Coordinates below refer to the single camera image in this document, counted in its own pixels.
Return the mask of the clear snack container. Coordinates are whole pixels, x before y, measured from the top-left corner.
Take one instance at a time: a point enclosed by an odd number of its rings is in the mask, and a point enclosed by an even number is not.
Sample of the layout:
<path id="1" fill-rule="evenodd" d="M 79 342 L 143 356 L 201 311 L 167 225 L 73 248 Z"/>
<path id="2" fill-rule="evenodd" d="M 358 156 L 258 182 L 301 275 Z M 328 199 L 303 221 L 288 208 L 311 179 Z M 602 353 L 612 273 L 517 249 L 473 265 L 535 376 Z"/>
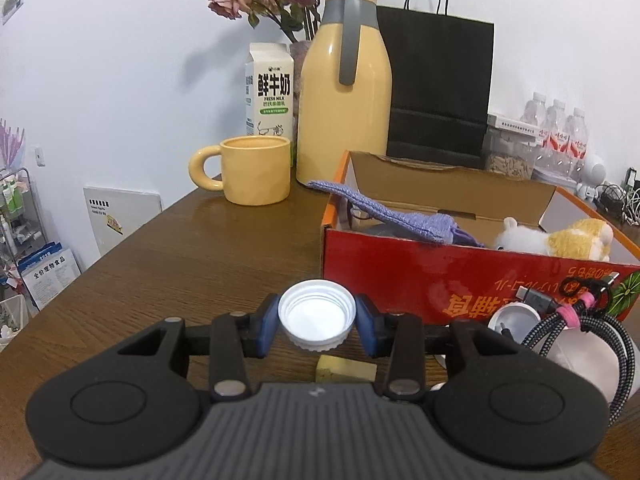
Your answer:
<path id="1" fill-rule="evenodd" d="M 529 180 L 539 146 L 527 134 L 489 127 L 483 143 L 484 169 L 494 174 Z"/>

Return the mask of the white flat box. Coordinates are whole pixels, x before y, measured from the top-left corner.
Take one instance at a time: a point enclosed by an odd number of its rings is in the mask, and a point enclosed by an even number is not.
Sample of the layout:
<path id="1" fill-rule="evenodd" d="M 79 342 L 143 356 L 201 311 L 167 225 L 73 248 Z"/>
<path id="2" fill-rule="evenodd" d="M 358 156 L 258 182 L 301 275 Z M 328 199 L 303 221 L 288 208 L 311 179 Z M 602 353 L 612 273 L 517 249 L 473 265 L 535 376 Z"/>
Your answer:
<path id="1" fill-rule="evenodd" d="M 520 134 L 521 136 L 529 136 L 534 138 L 538 136 L 539 128 L 534 125 L 526 124 L 526 122 L 520 122 L 519 120 L 509 119 L 500 115 L 488 114 L 487 125 L 491 128 L 495 128 L 502 131 L 510 131 Z"/>

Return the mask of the white and yellow plush toy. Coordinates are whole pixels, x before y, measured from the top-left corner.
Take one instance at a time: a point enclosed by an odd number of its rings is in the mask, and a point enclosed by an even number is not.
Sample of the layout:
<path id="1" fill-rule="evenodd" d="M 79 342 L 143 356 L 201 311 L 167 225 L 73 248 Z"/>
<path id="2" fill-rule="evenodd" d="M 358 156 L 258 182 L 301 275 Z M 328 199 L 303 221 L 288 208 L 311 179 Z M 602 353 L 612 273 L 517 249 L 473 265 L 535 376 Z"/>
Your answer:
<path id="1" fill-rule="evenodd" d="M 612 226 L 595 218 L 585 218 L 566 229 L 547 233 L 521 226 L 508 217 L 503 220 L 503 231 L 497 236 L 494 248 L 521 254 L 609 262 L 613 240 Z"/>

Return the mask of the white round lid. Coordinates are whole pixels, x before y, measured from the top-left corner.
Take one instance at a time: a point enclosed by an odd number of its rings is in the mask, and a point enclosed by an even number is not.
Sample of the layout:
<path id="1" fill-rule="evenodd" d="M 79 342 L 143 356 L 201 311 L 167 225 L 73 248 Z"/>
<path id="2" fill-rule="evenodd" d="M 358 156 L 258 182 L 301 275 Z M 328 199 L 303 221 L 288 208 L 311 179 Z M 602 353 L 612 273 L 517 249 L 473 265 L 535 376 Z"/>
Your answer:
<path id="1" fill-rule="evenodd" d="M 498 334 L 510 334 L 520 344 L 540 321 L 538 312 L 528 304 L 511 302 L 492 315 L 488 327 Z"/>

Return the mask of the black charger adapter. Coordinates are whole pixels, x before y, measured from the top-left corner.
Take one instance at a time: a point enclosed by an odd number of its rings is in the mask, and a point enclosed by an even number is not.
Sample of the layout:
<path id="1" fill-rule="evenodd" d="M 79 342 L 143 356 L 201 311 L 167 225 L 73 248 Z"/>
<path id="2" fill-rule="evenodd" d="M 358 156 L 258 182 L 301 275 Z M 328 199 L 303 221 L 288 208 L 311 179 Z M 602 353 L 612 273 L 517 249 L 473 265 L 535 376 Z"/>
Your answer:
<path id="1" fill-rule="evenodd" d="M 634 168 L 630 167 L 626 172 L 624 181 L 624 189 L 627 191 L 635 191 L 640 188 L 639 173 Z"/>

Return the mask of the white robot figurine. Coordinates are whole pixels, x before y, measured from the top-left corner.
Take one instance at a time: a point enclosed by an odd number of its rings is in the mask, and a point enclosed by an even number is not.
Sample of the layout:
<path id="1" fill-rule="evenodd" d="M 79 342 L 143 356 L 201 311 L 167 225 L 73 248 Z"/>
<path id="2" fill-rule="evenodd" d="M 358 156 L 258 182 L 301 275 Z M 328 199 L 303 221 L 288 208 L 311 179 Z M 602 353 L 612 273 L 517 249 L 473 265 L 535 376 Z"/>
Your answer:
<path id="1" fill-rule="evenodd" d="M 606 167 L 603 159 L 596 154 L 585 154 L 577 173 L 576 195 L 585 202 L 592 202 L 605 178 Z"/>

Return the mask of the right water bottle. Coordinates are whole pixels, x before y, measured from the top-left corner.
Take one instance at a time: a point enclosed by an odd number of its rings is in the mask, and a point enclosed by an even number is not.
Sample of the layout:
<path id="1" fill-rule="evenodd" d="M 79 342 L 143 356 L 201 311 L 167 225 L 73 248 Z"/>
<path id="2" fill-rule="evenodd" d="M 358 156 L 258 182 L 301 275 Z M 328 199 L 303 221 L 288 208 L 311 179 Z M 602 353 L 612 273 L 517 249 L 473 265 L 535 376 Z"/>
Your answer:
<path id="1" fill-rule="evenodd" d="M 564 129 L 567 134 L 567 144 L 563 158 L 565 173 L 567 177 L 576 182 L 582 176 L 582 168 L 584 168 L 589 142 L 585 114 L 584 110 L 575 107 L 573 114 L 567 117 Z"/>

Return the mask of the purple knitted cloth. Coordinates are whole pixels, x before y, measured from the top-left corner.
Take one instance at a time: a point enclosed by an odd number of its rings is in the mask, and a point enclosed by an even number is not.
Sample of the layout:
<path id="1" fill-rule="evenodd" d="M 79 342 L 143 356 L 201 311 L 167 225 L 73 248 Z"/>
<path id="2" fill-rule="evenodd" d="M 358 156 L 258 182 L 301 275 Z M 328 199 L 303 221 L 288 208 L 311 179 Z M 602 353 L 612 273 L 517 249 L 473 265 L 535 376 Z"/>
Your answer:
<path id="1" fill-rule="evenodd" d="M 416 240 L 441 245 L 484 247 L 472 235 L 458 226 L 450 214 L 422 214 L 390 209 L 372 198 L 337 182 L 312 180 L 308 188 L 341 197 L 369 217 L 395 228 L 402 234 L 410 234 Z"/>

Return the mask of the small yellow block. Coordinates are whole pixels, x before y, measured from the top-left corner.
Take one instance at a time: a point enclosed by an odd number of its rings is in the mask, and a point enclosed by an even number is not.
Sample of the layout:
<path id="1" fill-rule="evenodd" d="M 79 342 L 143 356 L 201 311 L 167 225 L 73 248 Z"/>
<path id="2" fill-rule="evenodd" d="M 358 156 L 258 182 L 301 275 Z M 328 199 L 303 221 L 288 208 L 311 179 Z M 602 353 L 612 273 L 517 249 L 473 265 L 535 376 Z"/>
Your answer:
<path id="1" fill-rule="evenodd" d="M 316 382 L 375 382 L 376 365 L 322 354 L 316 366 Z"/>

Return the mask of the white wall panel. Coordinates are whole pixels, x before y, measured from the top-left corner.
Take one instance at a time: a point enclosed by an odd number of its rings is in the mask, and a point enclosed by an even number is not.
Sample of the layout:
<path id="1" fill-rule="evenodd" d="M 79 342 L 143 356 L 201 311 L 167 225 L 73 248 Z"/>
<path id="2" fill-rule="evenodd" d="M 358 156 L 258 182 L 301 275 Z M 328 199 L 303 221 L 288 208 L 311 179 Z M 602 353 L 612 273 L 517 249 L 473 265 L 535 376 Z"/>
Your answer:
<path id="1" fill-rule="evenodd" d="M 85 186 L 84 197 L 100 256 L 163 210 L 160 196 L 155 193 Z"/>

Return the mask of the red cardboard box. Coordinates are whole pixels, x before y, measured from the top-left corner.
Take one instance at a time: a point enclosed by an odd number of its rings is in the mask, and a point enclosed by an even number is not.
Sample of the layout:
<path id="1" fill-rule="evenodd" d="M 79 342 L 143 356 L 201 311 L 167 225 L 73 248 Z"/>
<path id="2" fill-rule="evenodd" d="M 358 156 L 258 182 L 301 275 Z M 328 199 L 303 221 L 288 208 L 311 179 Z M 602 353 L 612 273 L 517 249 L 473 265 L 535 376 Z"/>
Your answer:
<path id="1" fill-rule="evenodd" d="M 334 179 L 393 210 L 449 214 L 480 242 L 466 247 L 378 234 L 374 219 L 331 197 L 321 222 L 322 275 L 355 295 L 367 295 L 383 312 L 410 312 L 435 324 L 453 318 L 486 321 L 514 300 L 520 287 L 558 298 L 564 278 L 603 278 L 612 272 L 630 289 L 618 317 L 626 318 L 637 303 L 639 248 L 620 231 L 605 262 L 492 249 L 506 217 L 552 233 L 596 216 L 562 188 L 361 152 L 344 155 Z"/>

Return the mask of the left water bottle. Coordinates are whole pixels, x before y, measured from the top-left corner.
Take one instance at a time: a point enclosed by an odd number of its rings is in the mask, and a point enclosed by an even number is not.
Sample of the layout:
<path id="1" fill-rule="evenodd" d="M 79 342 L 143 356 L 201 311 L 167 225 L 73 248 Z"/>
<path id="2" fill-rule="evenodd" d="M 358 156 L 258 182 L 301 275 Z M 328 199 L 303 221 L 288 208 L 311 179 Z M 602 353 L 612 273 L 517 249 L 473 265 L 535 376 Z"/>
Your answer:
<path id="1" fill-rule="evenodd" d="M 535 92 L 533 97 L 526 103 L 520 121 L 524 122 L 524 124 L 541 128 L 547 115 L 546 99 L 544 94 Z"/>

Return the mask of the white milk carton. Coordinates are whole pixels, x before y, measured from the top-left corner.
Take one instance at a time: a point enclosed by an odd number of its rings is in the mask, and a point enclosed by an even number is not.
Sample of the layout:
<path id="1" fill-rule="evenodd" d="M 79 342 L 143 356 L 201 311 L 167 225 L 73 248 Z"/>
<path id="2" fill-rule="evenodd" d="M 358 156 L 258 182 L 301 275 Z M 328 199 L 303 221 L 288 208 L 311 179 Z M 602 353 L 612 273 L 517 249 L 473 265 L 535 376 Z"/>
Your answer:
<path id="1" fill-rule="evenodd" d="M 291 141 L 293 131 L 294 61 L 285 44 L 252 42 L 245 62 L 245 129 L 251 136 L 277 136 Z"/>

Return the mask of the white jar lid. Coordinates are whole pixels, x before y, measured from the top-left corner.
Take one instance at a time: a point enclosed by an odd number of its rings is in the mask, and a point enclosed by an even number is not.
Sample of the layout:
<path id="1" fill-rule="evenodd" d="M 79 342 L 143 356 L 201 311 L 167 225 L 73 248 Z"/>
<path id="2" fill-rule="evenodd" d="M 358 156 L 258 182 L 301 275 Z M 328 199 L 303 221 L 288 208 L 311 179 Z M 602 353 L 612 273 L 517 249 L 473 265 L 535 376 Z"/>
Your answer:
<path id="1" fill-rule="evenodd" d="M 335 282 L 302 281 L 282 294 L 278 317 L 285 335 L 298 348 L 326 352 L 347 339 L 356 320 L 356 300 Z"/>

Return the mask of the white tissue pack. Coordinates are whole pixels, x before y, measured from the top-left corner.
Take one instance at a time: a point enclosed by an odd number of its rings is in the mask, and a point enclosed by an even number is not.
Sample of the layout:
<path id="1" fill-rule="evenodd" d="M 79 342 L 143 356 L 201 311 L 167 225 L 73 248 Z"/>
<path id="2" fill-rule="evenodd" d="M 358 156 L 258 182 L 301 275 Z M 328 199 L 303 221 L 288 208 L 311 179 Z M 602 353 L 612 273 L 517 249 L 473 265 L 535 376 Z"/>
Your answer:
<path id="1" fill-rule="evenodd" d="M 611 347 L 593 332 L 563 330 L 553 344 L 548 358 L 592 382 L 613 401 L 618 386 L 618 359 Z"/>

